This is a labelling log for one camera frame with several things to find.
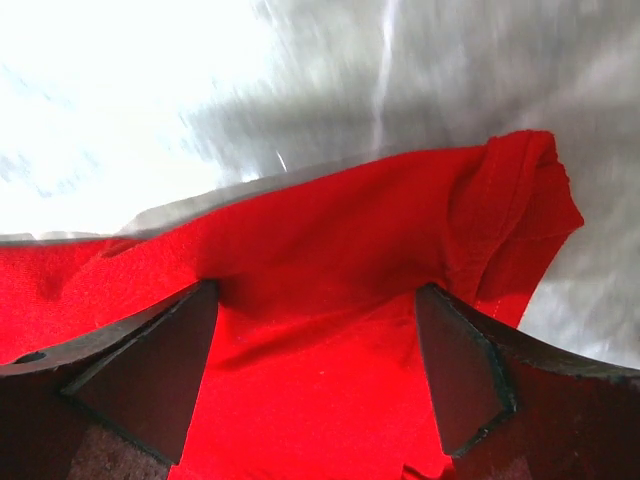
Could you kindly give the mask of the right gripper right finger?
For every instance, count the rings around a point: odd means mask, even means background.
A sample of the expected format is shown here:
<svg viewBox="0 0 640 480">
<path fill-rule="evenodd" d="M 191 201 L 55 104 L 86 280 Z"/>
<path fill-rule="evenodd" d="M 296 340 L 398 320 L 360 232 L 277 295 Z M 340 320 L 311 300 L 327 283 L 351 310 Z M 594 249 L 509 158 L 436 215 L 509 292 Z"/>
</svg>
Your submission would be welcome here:
<svg viewBox="0 0 640 480">
<path fill-rule="evenodd" d="M 435 285 L 417 291 L 416 322 L 458 478 L 638 478 L 638 370 L 556 348 Z"/>
</svg>

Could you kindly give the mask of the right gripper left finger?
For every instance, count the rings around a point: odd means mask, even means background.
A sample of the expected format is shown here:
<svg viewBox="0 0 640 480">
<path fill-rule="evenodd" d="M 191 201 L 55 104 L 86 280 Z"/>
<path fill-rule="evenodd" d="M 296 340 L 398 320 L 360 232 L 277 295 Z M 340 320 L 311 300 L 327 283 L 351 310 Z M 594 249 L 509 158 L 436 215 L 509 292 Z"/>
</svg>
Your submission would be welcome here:
<svg viewBox="0 0 640 480">
<path fill-rule="evenodd" d="M 165 479 L 218 312 L 212 281 L 1 367 L 4 479 Z"/>
</svg>

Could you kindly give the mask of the bright red t-shirt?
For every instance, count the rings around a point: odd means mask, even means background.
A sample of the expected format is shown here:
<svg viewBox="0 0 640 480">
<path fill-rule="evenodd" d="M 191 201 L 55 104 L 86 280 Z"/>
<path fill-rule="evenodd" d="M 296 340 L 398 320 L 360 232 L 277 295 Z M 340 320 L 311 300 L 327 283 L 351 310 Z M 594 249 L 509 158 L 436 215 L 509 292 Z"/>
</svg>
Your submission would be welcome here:
<svg viewBox="0 0 640 480">
<path fill-rule="evenodd" d="M 175 479 L 451 479 L 416 333 L 428 283 L 517 326 L 583 223 L 554 136 L 418 151 L 149 240 L 1 251 L 1 358 L 203 279 L 220 316 Z"/>
</svg>

